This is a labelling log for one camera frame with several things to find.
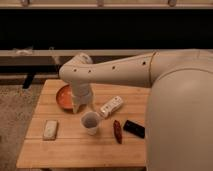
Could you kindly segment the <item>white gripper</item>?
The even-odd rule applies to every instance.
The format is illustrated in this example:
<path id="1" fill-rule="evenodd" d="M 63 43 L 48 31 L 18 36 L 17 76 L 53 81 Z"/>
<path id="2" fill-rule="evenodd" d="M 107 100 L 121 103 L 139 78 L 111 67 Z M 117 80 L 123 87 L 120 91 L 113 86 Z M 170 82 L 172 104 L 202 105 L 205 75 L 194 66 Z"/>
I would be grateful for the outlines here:
<path id="1" fill-rule="evenodd" d="M 91 85 L 84 84 L 72 84 L 72 99 L 73 99 L 73 113 L 77 114 L 80 110 L 80 105 L 86 104 L 90 110 L 95 111 L 93 103 L 93 91 Z"/>

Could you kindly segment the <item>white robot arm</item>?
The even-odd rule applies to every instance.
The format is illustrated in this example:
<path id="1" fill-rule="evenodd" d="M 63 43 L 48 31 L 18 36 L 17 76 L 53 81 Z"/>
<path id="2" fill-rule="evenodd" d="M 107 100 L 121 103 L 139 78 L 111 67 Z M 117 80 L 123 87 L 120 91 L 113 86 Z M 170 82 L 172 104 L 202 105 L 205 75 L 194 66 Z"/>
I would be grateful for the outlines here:
<path id="1" fill-rule="evenodd" d="M 59 75 L 75 109 L 92 101 L 93 83 L 148 88 L 147 171 L 213 171 L 213 52 L 154 51 L 98 64 L 80 53 Z"/>

